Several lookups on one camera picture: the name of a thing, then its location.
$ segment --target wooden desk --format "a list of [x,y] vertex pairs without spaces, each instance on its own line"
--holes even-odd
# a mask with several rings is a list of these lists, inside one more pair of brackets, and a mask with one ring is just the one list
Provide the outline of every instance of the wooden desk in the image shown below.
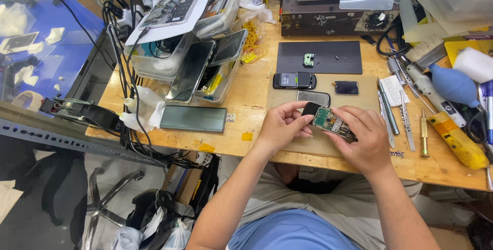
[[[276,71],[277,52],[279,42],[295,41],[346,41],[358,40],[361,43],[361,58],[363,61],[363,73],[372,74],[379,78],[389,76],[385,65],[385,57],[379,55],[375,46],[357,36],[307,36],[307,37],[281,37],[280,23],[275,25],[266,24],[266,45],[268,54],[253,64],[242,66],[231,86],[226,101],[222,105],[228,108],[228,113],[235,113],[236,119],[233,123],[226,123],[223,134],[193,133],[179,131],[165,131],[163,129],[153,130],[149,133],[151,142],[156,146],[172,148],[210,151],[219,154],[244,156],[253,145],[262,126],[267,102],[267,91],[269,78]],[[146,79],[144,86],[159,91],[162,88],[157,82]],[[423,103],[415,98],[409,88],[406,88],[411,102],[407,104],[409,110],[411,128],[415,141],[416,152],[411,152],[407,146],[407,138],[404,133],[395,137],[396,148],[391,149],[392,162],[400,178],[425,182],[429,184],[440,184],[455,187],[464,187],[477,190],[487,190],[486,173],[484,169],[471,170],[462,165],[452,154],[447,144],[428,125],[428,147],[430,157],[421,158],[420,117]],[[121,112],[123,101],[118,67],[113,72],[99,105],[114,111]],[[393,108],[397,124],[402,130],[402,122],[398,108]],[[243,141],[243,133],[253,133],[253,141]],[[101,130],[88,128],[86,135],[91,137],[116,139]],[[146,141],[142,134],[141,141]],[[279,152],[272,161],[298,164],[333,170],[357,172],[344,158],[315,156],[294,152]]]

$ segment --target screwdriver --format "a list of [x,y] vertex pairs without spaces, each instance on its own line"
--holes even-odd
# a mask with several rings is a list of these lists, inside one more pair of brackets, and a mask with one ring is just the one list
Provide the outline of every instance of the screwdriver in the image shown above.
[[423,108],[423,116],[421,117],[421,142],[423,144],[423,150],[421,152],[421,156],[423,158],[429,158],[430,154],[428,154],[428,126],[426,125],[426,116],[424,115],[424,108]]
[[427,121],[437,131],[447,143],[453,154],[463,163],[463,165],[471,169],[485,168],[490,165],[490,161],[486,158],[483,150],[474,143],[467,135],[453,122],[453,120],[444,111],[435,113],[428,104],[421,98],[421,101],[429,108],[432,116],[427,118]]

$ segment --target gold screwdriver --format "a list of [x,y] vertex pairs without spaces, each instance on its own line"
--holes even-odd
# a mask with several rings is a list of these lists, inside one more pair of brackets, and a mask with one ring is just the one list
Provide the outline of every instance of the gold screwdriver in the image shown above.
[[423,144],[423,151],[421,156],[423,158],[429,158],[430,154],[428,154],[428,126],[426,125],[426,116],[424,115],[423,108],[423,116],[421,117],[421,142]]

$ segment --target white bottle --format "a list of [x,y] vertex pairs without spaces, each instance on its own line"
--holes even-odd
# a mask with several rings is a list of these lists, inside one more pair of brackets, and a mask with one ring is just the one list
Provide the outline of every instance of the white bottle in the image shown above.
[[[128,107],[129,112],[137,114],[137,99],[122,97],[122,100],[123,100],[123,104]],[[140,117],[144,118],[145,120],[149,120],[153,112],[154,112],[154,108],[149,107],[142,100],[139,102]]]
[[164,99],[159,97],[154,91],[148,87],[137,86],[137,92],[139,92],[139,98],[148,104],[152,108],[156,108],[158,102],[163,102]]
[[[125,126],[136,130],[138,132],[143,133],[142,128],[139,126],[139,123],[137,122],[136,115],[135,113],[117,113],[117,115],[120,116],[120,120],[123,121]],[[142,127],[144,127],[144,130],[146,132],[150,132],[153,128],[149,125],[147,120],[143,119],[142,117],[139,116],[139,121],[142,124]]]

